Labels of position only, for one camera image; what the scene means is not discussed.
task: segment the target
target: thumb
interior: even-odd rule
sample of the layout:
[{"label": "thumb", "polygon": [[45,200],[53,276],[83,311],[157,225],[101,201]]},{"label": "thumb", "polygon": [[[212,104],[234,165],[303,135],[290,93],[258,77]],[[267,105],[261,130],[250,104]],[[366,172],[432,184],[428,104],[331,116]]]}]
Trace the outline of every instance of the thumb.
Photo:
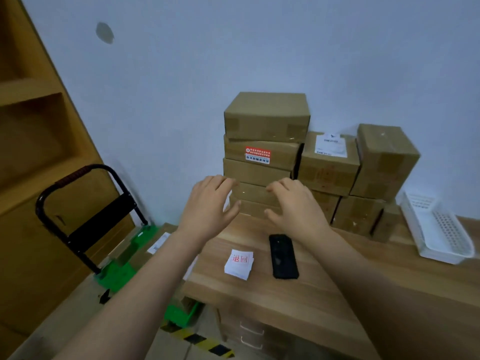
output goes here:
[{"label": "thumb", "polygon": [[267,218],[272,221],[275,225],[277,225],[278,227],[280,227],[280,221],[281,221],[281,217],[280,215],[276,214],[275,212],[273,212],[271,209],[267,208],[265,210],[265,216],[267,216]]},{"label": "thumb", "polygon": [[231,223],[231,221],[237,217],[240,212],[240,205],[242,204],[241,200],[237,200],[233,206],[223,213],[223,219],[227,224]]}]

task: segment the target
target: white plastic basket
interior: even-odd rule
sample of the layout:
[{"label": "white plastic basket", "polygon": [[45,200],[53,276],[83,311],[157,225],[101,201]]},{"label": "white plastic basket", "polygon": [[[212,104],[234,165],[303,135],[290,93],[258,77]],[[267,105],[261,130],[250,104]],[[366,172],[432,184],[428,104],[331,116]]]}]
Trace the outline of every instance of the white plastic basket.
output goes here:
[{"label": "white plastic basket", "polygon": [[405,192],[400,207],[420,256],[459,264],[475,255],[471,238],[441,200]]}]

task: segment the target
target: hand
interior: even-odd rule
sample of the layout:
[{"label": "hand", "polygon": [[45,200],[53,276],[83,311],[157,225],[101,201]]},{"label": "hand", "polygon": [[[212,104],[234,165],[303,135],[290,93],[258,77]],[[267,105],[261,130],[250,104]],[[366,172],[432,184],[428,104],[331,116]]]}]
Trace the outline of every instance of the hand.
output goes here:
[{"label": "hand", "polygon": [[217,236],[240,212],[239,200],[223,211],[227,196],[235,184],[234,179],[222,175],[209,175],[195,184],[183,209],[178,231],[198,238],[202,245]]},{"label": "hand", "polygon": [[299,180],[283,178],[270,183],[266,189],[277,196],[282,207],[282,215],[270,209],[265,210],[265,215],[287,236],[309,246],[318,240],[322,233],[331,230],[312,192]]}]

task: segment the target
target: yellow and black hazard tape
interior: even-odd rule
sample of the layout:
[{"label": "yellow and black hazard tape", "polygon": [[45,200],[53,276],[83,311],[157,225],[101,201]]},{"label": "yellow and black hazard tape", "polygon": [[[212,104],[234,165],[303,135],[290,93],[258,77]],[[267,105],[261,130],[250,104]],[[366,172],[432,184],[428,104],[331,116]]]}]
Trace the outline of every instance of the yellow and black hazard tape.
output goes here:
[{"label": "yellow and black hazard tape", "polygon": [[221,358],[234,358],[235,354],[233,353],[231,348],[228,348],[219,343],[218,340],[213,338],[206,338],[197,333],[192,332],[188,328],[182,328],[177,326],[172,321],[164,322],[160,327],[165,332],[168,332],[172,336],[176,337],[180,340],[185,340],[190,344],[211,352],[212,354],[219,356]]}]

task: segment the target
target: smartphone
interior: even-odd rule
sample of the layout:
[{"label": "smartphone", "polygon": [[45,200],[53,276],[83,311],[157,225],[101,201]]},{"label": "smartphone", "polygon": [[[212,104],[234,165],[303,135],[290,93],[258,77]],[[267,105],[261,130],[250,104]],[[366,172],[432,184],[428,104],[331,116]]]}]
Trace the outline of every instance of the smartphone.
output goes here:
[{"label": "smartphone", "polygon": [[272,254],[273,276],[277,279],[298,279],[299,271],[290,237],[270,235],[270,253]]}]

